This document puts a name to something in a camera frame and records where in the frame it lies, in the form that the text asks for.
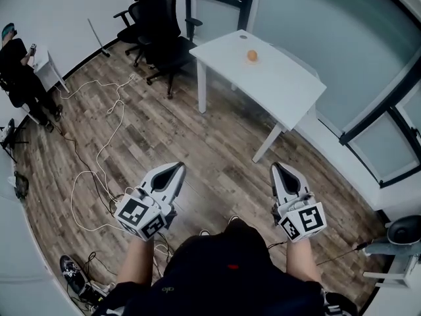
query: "black t-shirt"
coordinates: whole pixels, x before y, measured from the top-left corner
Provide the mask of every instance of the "black t-shirt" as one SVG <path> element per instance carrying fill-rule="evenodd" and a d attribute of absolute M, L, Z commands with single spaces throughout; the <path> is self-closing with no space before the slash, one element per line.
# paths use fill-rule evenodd
<path fill-rule="evenodd" d="M 152 287 L 118 284 L 94 315 L 119 308 L 123 316 L 325 315 L 321 285 L 283 273 L 266 248 L 233 244 L 223 234 L 205 238 L 182 246 Z"/>
<path fill-rule="evenodd" d="M 28 74 L 33 73 L 33 69 L 22 66 L 22 60 L 28 52 L 21 39 L 12 39 L 0 50 L 0 74 L 2 77 L 16 84 L 24 82 Z"/>

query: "person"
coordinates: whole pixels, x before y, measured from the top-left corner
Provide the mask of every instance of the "person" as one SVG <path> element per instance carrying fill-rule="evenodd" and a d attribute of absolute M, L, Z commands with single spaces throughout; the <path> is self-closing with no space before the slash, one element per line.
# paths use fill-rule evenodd
<path fill-rule="evenodd" d="M 10 23 L 1 32 L 2 48 L 0 50 L 0 75 L 8 85 L 9 99 L 15 107 L 27 104 L 30 114 L 51 132 L 54 127 L 41 109 L 42 104 L 54 116 L 56 122 L 61 118 L 62 105 L 56 105 L 52 97 L 45 91 L 41 81 L 34 74 L 28 64 L 30 57 L 36 53 L 35 49 L 26 51 L 21 39 L 14 37 L 17 31 Z"/>
<path fill-rule="evenodd" d="M 342 315 L 324 294 L 309 239 L 288 242 L 283 273 L 257 230 L 234 216 L 221 234 L 187 239 L 151 286 L 153 252 L 153 240 L 133 237 L 117 285 L 94 316 Z M 331 300 L 347 301 L 357 315 L 343 296 Z"/>

